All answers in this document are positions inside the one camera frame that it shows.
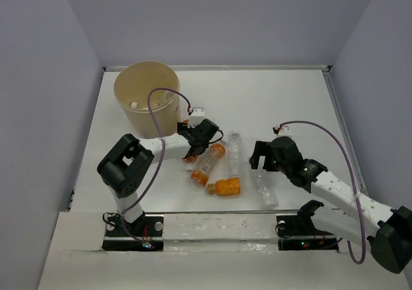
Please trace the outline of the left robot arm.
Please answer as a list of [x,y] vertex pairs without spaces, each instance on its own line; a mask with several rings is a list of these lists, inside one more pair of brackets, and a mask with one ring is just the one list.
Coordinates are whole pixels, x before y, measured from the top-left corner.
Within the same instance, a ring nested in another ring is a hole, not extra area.
[[195,127],[180,122],[177,132],[165,137],[138,139],[123,135],[97,166],[97,173],[109,187],[120,215],[120,227],[137,238],[145,226],[140,201],[154,183],[160,167],[168,159],[187,159],[203,154],[223,131],[210,121]]

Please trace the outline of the orange bottle with white cap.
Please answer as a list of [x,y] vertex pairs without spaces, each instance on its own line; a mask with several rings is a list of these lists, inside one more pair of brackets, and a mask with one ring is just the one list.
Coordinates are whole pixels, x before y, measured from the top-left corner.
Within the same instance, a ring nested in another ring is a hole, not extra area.
[[187,169],[192,168],[192,164],[197,160],[198,153],[196,152],[198,145],[198,136],[196,128],[189,124],[189,120],[186,119],[178,123],[177,128],[178,135],[183,136],[189,144],[189,150],[183,158],[183,162],[187,164]]

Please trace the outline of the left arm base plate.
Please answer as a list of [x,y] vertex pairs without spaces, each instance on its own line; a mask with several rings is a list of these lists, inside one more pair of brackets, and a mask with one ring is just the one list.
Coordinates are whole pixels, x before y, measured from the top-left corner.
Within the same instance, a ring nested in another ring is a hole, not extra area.
[[147,213],[133,224],[122,221],[119,213],[103,213],[104,251],[154,252],[164,250],[164,216]]

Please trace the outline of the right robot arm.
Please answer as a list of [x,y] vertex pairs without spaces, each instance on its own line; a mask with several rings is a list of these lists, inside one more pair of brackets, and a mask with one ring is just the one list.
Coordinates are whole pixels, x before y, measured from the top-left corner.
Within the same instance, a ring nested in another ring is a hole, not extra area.
[[294,186],[341,210],[342,219],[330,232],[369,251],[391,273],[401,273],[411,262],[410,209],[394,209],[358,193],[320,162],[302,157],[287,136],[257,141],[249,159],[252,169],[261,158],[265,171],[282,173]]

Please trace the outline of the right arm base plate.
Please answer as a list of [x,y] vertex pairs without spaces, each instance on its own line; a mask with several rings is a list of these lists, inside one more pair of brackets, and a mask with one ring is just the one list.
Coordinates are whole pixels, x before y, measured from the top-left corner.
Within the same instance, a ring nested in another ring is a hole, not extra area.
[[311,221],[298,215],[277,216],[275,231],[279,251],[339,250],[334,234],[316,230]]

